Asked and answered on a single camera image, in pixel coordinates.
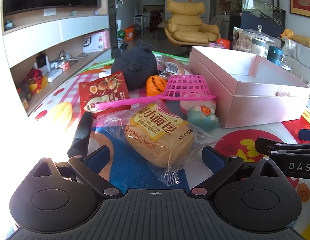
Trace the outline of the pastel squishy figure toy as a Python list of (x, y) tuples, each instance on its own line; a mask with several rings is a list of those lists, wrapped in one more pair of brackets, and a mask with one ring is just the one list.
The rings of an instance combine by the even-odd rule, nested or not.
[(208, 132), (217, 128), (215, 99), (180, 101), (180, 109), (187, 115), (187, 121)]

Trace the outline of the packaged small bread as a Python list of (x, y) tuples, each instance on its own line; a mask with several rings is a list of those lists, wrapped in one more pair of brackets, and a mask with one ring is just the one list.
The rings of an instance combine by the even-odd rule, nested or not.
[(122, 112), (99, 115), (97, 122), (122, 141), (167, 186), (179, 184), (178, 172), (194, 155), (218, 140), (172, 113), (161, 101)]

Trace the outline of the large glass jar with lid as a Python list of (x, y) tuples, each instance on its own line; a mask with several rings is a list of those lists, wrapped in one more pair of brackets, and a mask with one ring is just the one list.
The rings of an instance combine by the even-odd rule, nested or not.
[(270, 46), (275, 45), (274, 38), (262, 32), (262, 25), (258, 24), (257, 29), (244, 29), (243, 33), (252, 38), (250, 52), (266, 58)]

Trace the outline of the teal thermos bottle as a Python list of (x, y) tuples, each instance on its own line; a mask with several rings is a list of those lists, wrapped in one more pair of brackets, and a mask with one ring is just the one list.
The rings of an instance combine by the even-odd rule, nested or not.
[(277, 66), (280, 66), (282, 61), (283, 51), (275, 46), (269, 46), (267, 53), (267, 60), (271, 61)]

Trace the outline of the yellow duck plush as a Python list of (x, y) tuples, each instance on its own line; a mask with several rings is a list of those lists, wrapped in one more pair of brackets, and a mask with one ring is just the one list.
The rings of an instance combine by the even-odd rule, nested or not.
[(293, 40), (299, 44), (302, 44), (303, 46), (306, 46), (308, 48), (310, 48), (310, 37), (306, 37), (303, 35), (295, 35), (295, 33), (293, 32), (293, 30), (291, 29), (285, 29), (281, 34), (280, 34), (281, 38), (287, 38), (289, 40)]

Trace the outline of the orange pumpkin toy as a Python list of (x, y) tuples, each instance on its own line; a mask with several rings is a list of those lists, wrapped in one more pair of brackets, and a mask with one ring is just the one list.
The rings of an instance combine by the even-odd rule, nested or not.
[(166, 88), (167, 80), (158, 76), (150, 76), (146, 81), (146, 95), (156, 96), (162, 94)]

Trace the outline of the pink plastic strainer scoop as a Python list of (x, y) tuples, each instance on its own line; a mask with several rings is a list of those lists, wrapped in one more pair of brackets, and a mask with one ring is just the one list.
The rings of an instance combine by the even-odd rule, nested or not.
[(98, 110), (132, 106), (137, 103), (149, 103), (157, 100), (170, 101), (206, 101), (215, 99), (209, 89), (207, 81), (201, 75), (174, 75), (171, 76), (162, 94), (145, 96), (133, 99), (118, 100), (113, 102), (96, 103)]

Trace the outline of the colourful cartoon play mat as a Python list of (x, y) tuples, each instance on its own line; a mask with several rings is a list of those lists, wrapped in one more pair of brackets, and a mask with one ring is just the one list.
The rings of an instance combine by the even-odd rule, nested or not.
[[(32, 112), (30, 118), (36, 126), (36, 136), (44, 141), (38, 151), (54, 161), (66, 161), (67, 150), (75, 134), (81, 111), (78, 85), (84, 81), (93, 81), (100, 75), (108, 75), (112, 61), (95, 60), (73, 77), (55, 88)], [(211, 133), (218, 138), (214, 149), (228, 157), (238, 155), (248, 163), (255, 163), (262, 154), (255, 148), (259, 137), (289, 144), (299, 142), (298, 131), (309, 129), (305, 118), (251, 127), (218, 127)], [(122, 144), (111, 139), (101, 126), (94, 122), (89, 142), (92, 152), (102, 145), (107, 145), (109, 154), (100, 153), (93, 162), (94, 170), (104, 179), (109, 180), (122, 191), (129, 188), (160, 188), (163, 186), (152, 171), (143, 165), (138, 157), (128, 152), (120, 153)], [(190, 188), (208, 178), (220, 167), (218, 157), (211, 153), (196, 153), (186, 170), (178, 172), (179, 185)], [(301, 198), (303, 209), (294, 229), (305, 239), (310, 239), (310, 179), (290, 178), (290, 183)]]

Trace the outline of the white SF courier box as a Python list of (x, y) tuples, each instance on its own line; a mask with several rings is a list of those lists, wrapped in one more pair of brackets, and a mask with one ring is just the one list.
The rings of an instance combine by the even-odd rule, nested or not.
[(104, 48), (104, 35), (102, 31), (83, 36), (82, 52), (92, 53), (97, 51), (103, 51)]

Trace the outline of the glass fish tank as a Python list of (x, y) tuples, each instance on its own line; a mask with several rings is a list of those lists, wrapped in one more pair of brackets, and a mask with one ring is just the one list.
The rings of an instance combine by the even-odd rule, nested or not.
[(280, 27), (285, 26), (286, 11), (262, 0), (230, 0), (230, 12), (240, 16), (253, 15)]

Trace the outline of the pink toy bucket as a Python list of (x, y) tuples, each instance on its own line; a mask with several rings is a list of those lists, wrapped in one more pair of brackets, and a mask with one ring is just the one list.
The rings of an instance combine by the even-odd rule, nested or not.
[(210, 43), (209, 47), (211, 47), (211, 48), (221, 48), (221, 49), (225, 48), (224, 45), (220, 44), (220, 43)]

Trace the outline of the pink gift box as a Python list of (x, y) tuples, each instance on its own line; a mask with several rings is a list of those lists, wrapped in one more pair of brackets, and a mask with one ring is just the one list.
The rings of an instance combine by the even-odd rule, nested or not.
[(194, 46), (189, 67), (215, 95), (223, 128), (296, 120), (309, 101), (310, 87), (259, 55)]

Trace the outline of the black plush toy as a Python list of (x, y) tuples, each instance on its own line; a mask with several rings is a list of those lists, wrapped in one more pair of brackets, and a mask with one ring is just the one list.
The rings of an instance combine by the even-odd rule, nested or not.
[(122, 71), (128, 90), (136, 90), (146, 85), (149, 77), (157, 75), (157, 60), (153, 53), (154, 46), (138, 40), (134, 48), (120, 51), (115, 49), (115, 59), (111, 73)]

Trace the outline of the red snack packet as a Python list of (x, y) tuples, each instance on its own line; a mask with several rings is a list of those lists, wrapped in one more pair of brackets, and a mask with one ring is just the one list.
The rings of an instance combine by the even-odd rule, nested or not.
[(94, 81), (81, 82), (78, 85), (78, 91), (81, 114), (90, 112), (93, 114), (94, 118), (97, 118), (98, 115), (126, 111), (131, 108), (131, 106), (128, 105), (106, 108), (103, 110), (99, 110), (95, 107), (97, 103), (129, 99), (129, 91), (122, 71), (115, 72), (114, 74)]

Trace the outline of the black cylindrical handle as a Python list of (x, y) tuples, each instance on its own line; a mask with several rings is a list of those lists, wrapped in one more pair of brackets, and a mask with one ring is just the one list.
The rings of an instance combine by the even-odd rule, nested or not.
[(92, 122), (93, 114), (85, 112), (78, 123), (72, 144), (67, 152), (69, 158), (87, 156)]

